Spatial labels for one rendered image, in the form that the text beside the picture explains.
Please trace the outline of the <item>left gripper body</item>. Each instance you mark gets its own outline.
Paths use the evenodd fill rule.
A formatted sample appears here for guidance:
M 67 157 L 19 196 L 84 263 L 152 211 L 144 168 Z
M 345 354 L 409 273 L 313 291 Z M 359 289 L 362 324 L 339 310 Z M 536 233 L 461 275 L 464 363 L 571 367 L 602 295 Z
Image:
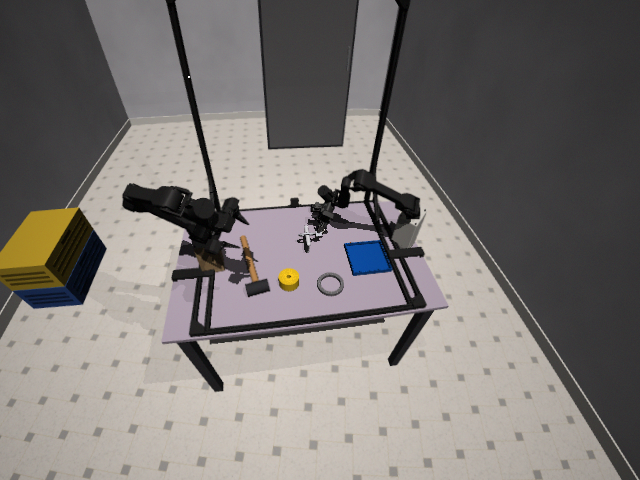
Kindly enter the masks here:
M 321 217 L 321 218 L 326 219 L 326 220 L 328 220 L 328 221 L 329 221 L 329 219 L 330 219 L 330 218 L 331 218 L 331 220 L 333 220 L 333 219 L 334 219 L 334 213 L 333 213 L 333 210 L 335 209 L 335 206 L 334 206 L 334 205 L 332 205 L 332 204 L 330 204 L 330 203 L 328 203 L 328 202 L 324 202 L 324 204 L 325 204 L 325 208 L 324 208 L 324 210 L 322 211 L 322 214 L 321 214 L 321 212 L 320 212 L 320 213 L 319 213 L 319 215 L 318 215 L 318 216 L 316 216 L 316 217 L 317 217 L 317 218 L 318 218 L 318 217 Z M 324 204 L 323 204 L 323 205 L 324 205 Z M 328 211 L 330 211 L 330 212 L 327 212 L 327 210 L 328 210 Z M 331 214 L 331 212 L 332 212 L 333 214 Z M 328 217 L 327 217 L 326 215 L 327 215 Z M 317 220 L 316 220 L 317 218 L 315 218 L 315 221 L 317 221 Z M 318 221 L 317 221 L 317 222 L 318 222 Z

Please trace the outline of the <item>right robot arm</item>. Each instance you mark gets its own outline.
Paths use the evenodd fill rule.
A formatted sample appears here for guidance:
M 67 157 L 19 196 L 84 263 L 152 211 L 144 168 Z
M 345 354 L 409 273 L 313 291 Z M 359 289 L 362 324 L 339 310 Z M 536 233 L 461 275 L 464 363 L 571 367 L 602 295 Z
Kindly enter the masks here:
M 193 241 L 206 244 L 208 239 L 211 239 L 213 231 L 230 233 L 236 221 L 233 218 L 234 211 L 232 209 L 223 206 L 220 212 L 216 212 L 210 199 L 191 199 L 192 192 L 188 189 L 178 186 L 161 186 L 158 189 L 150 189 L 133 184 L 129 183 L 122 194 L 122 206 L 125 209 L 138 213 L 149 212 L 164 220 L 167 219 L 166 221 L 171 221 L 170 223 L 186 229 L 189 239 Z M 186 194 L 185 197 L 181 193 Z M 207 225 L 213 230 L 212 232 L 198 225 L 202 219 L 207 219 L 212 215 L 214 216 L 212 221 L 208 220 L 207 222 Z

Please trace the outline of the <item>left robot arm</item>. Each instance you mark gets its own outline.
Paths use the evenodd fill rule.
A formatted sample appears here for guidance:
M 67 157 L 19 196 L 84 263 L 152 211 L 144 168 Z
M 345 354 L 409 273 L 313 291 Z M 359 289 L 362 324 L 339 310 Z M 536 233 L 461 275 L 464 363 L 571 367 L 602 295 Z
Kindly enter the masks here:
M 350 187 L 351 181 L 354 180 L 353 186 Z M 349 188 L 348 188 L 349 187 Z M 319 196 L 325 201 L 339 208 L 347 208 L 350 201 L 350 193 L 347 192 L 352 190 L 354 192 L 358 191 L 371 191 L 393 203 L 395 203 L 395 208 L 402 211 L 406 215 L 406 219 L 420 219 L 420 198 L 409 194 L 409 193 L 399 193 L 375 180 L 373 175 L 366 171 L 365 169 L 355 170 L 350 173 L 348 176 L 343 177 L 341 182 L 341 190 L 335 189 L 332 191 L 326 185 L 322 185 L 318 188 Z M 338 196 L 338 193 L 339 196 Z M 342 194 L 340 194 L 342 192 Z M 338 196 L 338 197 L 337 197 Z M 340 199 L 339 199 L 340 198 Z M 416 200 L 415 200 L 416 198 Z M 337 200 L 337 201 L 336 201 Z M 348 205 L 347 205 L 348 200 Z M 415 203 L 415 206 L 414 206 Z M 319 206 L 320 208 L 318 208 Z M 318 206 L 318 207 L 317 207 Z M 322 212 L 325 208 L 325 204 L 322 206 L 319 202 L 311 205 L 310 212 Z M 414 211 L 414 212 L 413 212 Z M 418 214 L 419 211 L 419 214 Z

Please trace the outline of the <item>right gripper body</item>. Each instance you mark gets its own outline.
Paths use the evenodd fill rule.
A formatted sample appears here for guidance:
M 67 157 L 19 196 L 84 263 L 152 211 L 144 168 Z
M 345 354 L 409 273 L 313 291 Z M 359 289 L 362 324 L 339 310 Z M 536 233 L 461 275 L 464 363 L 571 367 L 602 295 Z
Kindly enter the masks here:
M 237 208 L 238 204 L 239 204 L 239 199 L 237 199 L 237 198 L 235 198 L 235 197 L 231 197 L 231 198 L 227 198 L 227 199 L 225 199 L 225 201 L 224 201 L 224 203 L 223 203 L 223 206 L 227 206 L 227 207 L 231 208 L 232 210 L 234 210 L 234 212 L 235 212 L 235 209 Z M 223 206 L 222 206 L 222 207 L 223 207 Z M 212 230 L 212 229 L 207 225 L 208 220 L 209 220 L 209 221 L 212 221 L 213 217 L 214 217 L 214 216 L 212 215 L 211 217 L 209 217 L 209 218 L 207 218 L 207 219 L 202 219 L 202 220 L 198 223 L 198 225 L 203 226 L 203 227 L 205 227 L 205 228 L 207 228 L 207 229 L 209 229 L 209 230 L 213 231 L 213 230 Z M 213 232 L 215 232 L 215 231 L 213 231 Z M 208 241 L 207 241 L 207 243 L 206 243 L 206 246 L 205 246 L 205 248 L 204 248 L 205 252 L 210 253 L 210 254 L 216 254 L 216 255 L 219 253 L 219 250 L 220 250 L 221 245 L 222 245 L 222 243 L 223 243 L 223 242 L 219 241 L 219 238 L 220 238 L 220 236 L 221 236 L 221 233 L 222 233 L 222 231 L 221 231 L 220 233 L 215 232 L 215 233 L 214 233 L 213 238 L 212 238 L 212 239 L 208 239 Z M 214 240 L 213 240 L 213 239 L 214 239 Z

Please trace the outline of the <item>blue tray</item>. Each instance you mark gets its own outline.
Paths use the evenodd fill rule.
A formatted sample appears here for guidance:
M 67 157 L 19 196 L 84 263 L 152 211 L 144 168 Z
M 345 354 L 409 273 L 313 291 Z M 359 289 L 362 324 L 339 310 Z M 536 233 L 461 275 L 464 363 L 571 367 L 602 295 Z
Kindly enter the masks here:
M 344 243 L 344 248 L 353 276 L 392 272 L 380 240 Z

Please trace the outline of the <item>dark grey ring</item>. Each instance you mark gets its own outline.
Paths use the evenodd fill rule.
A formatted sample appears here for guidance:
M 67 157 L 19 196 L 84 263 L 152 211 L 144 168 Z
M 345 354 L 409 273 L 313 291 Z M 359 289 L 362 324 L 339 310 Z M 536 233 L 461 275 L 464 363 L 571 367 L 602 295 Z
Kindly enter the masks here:
M 321 286 L 321 281 L 322 281 L 324 278 L 326 278 L 326 277 L 334 277 L 334 278 L 336 278 L 336 279 L 340 282 L 340 287 L 339 287 L 339 289 L 337 289 L 336 291 L 327 291 L 327 290 L 323 289 L 323 287 Z M 343 281 L 343 279 L 341 278 L 341 276 L 339 276 L 338 274 L 336 274 L 336 273 L 332 273 L 332 272 L 328 272 L 328 273 L 324 273 L 324 274 L 322 274 L 322 275 L 318 278 L 318 281 L 317 281 L 317 287 L 318 287 L 319 291 L 320 291 L 322 294 L 327 295 L 327 296 L 335 296 L 335 295 L 338 295 L 338 294 L 340 294 L 340 293 L 342 292 L 343 287 L 344 287 L 344 281 Z

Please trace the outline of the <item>black rubber mallet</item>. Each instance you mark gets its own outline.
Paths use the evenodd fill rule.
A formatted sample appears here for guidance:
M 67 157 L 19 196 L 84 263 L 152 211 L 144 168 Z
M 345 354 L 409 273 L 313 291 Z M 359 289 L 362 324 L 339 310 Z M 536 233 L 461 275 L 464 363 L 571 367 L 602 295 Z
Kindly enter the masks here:
M 263 293 L 266 291 L 270 291 L 269 283 L 267 279 L 259 280 L 257 276 L 257 272 L 254 266 L 254 262 L 251 256 L 251 252 L 248 246 L 248 242 L 246 236 L 240 237 L 241 244 L 243 247 L 244 255 L 246 258 L 246 262 L 248 265 L 249 273 L 251 276 L 252 283 L 245 284 L 247 295 L 252 296 L 259 293 Z

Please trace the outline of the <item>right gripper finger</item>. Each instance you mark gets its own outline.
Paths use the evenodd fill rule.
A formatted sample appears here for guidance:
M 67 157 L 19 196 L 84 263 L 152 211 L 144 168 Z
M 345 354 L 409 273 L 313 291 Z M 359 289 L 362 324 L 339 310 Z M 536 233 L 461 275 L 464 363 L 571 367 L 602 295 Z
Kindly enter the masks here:
M 227 243 L 227 242 L 225 242 L 225 241 L 221 241 L 221 242 L 223 242 L 223 243 L 222 243 L 222 245 L 221 245 L 220 250 L 222 250 L 224 247 L 240 248 L 240 247 L 239 247 L 239 246 L 237 246 L 237 245 L 233 245 L 233 244 Z
M 249 225 L 249 223 L 246 221 L 246 219 L 241 215 L 241 213 L 239 212 L 239 205 L 237 206 L 237 208 L 235 209 L 233 218 L 237 219 L 238 221 Z

